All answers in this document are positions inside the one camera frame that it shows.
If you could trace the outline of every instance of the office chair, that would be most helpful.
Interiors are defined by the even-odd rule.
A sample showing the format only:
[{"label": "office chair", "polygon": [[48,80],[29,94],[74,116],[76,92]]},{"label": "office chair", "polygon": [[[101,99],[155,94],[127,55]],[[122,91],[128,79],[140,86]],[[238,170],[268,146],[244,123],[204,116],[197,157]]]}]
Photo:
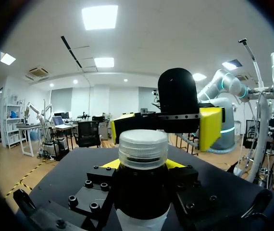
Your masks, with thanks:
[{"label": "office chair", "polygon": [[75,141],[81,148],[100,146],[99,123],[96,121],[79,121],[78,135],[74,133]]}]

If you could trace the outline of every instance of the pipe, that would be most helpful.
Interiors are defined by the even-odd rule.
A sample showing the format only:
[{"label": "pipe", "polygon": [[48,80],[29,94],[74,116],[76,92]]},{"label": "pipe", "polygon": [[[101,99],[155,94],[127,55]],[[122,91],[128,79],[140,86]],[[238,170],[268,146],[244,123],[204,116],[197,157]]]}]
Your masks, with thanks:
[{"label": "pipe", "polygon": [[238,96],[242,102],[249,101],[249,88],[234,75],[223,69],[216,71],[211,82],[197,94],[197,98],[202,101],[211,100],[224,90]]},{"label": "pipe", "polygon": [[260,104],[260,132],[259,132],[258,144],[256,147],[256,154],[254,156],[254,162],[252,164],[250,173],[247,178],[247,181],[249,182],[253,182],[255,180],[255,177],[259,171],[259,168],[264,158],[266,142],[267,142],[270,111],[267,104],[267,100],[263,96],[263,94],[260,97],[259,104]]}]

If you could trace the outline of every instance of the black table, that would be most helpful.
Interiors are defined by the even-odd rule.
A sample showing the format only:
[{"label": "black table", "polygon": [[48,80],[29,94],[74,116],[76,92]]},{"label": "black table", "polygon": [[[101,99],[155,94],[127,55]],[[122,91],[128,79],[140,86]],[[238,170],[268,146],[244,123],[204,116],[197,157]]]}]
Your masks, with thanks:
[{"label": "black table", "polygon": [[[87,179],[87,171],[94,165],[102,166],[117,158],[117,148],[75,148],[41,180],[30,193],[30,198],[36,206],[46,205],[48,200],[53,200],[68,208],[68,197],[75,195],[83,186]],[[202,186],[218,198],[224,198],[225,203],[236,210],[248,209],[255,196],[263,189],[173,146],[169,146],[168,158],[183,165],[192,165],[199,172]],[[264,213],[268,215],[273,207],[274,193]],[[22,212],[19,211],[17,216],[22,217]],[[103,230],[121,230],[114,209]],[[162,230],[183,230],[173,206],[170,208]]]}]

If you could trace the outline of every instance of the table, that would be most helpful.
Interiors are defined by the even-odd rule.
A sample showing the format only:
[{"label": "table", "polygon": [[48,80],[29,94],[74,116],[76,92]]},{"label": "table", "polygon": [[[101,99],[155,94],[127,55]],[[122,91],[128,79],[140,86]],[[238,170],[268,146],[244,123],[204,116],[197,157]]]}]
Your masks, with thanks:
[{"label": "table", "polygon": [[[40,129],[42,126],[38,125],[38,126],[33,126],[33,127],[28,127],[28,128],[17,128],[18,129],[18,133],[20,136],[20,144],[21,144],[21,149],[22,149],[22,153],[24,155],[29,155],[34,157],[35,155],[33,154],[33,150],[32,150],[32,144],[31,144],[31,139],[30,139],[30,130],[34,130],[38,128],[38,137],[39,137],[39,144],[41,143],[41,137],[40,137]],[[28,134],[28,145],[27,146],[23,146],[23,131],[27,131]],[[25,148],[29,147],[30,152],[26,152]]]},{"label": "table", "polygon": [[[59,138],[59,137],[58,137],[58,131],[67,131],[67,130],[71,130],[70,139],[71,139],[71,146],[72,146],[72,150],[73,150],[74,148],[73,148],[73,141],[72,141],[72,138],[73,138],[73,136],[72,136],[72,130],[73,130],[74,128],[76,128],[76,127],[78,127],[78,125],[77,125],[77,124],[73,124],[73,125],[70,125],[70,127],[68,127],[68,128],[56,128],[56,127],[51,127],[50,129],[51,129],[51,132],[52,132],[53,130],[56,130],[57,138]],[[68,146],[69,146],[68,134],[67,134],[67,133],[65,133],[65,137],[66,137],[66,143],[67,143]]]},{"label": "table", "polygon": [[[53,200],[68,208],[68,197],[75,195],[83,186],[87,172],[94,165],[102,166],[116,158],[118,158],[118,148],[75,148],[40,181],[30,193],[30,198],[36,206],[47,205],[48,200]],[[224,197],[226,203],[233,209],[248,209],[255,196],[263,189],[174,146],[169,146],[168,158],[183,165],[192,165],[199,171],[199,180],[202,186],[218,197]],[[273,209],[274,193],[273,199],[264,213],[269,215]],[[19,219],[25,218],[20,210],[17,216]],[[121,230],[114,208],[111,210],[107,225],[103,230]],[[162,231],[169,230],[183,230],[173,206],[171,206],[162,228]]]}]

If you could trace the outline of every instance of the ceiling light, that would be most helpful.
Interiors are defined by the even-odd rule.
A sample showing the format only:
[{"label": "ceiling light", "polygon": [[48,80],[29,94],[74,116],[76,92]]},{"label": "ceiling light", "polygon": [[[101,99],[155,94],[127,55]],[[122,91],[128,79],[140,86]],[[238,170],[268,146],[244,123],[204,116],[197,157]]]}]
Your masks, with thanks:
[{"label": "ceiling light", "polygon": [[82,9],[86,30],[113,29],[116,27],[118,6],[94,6]]},{"label": "ceiling light", "polygon": [[97,67],[113,67],[114,66],[113,58],[95,58],[94,62]]},{"label": "ceiling light", "polygon": [[14,57],[6,53],[0,61],[4,64],[11,65],[11,63],[13,63],[15,60],[16,59]]},{"label": "ceiling light", "polygon": [[195,81],[201,81],[201,80],[203,80],[207,77],[203,74],[195,73],[195,74],[193,74],[193,78],[194,78]]},{"label": "ceiling light", "polygon": [[222,65],[227,68],[229,71],[232,71],[234,69],[237,69],[237,66],[228,62],[222,63]]}]

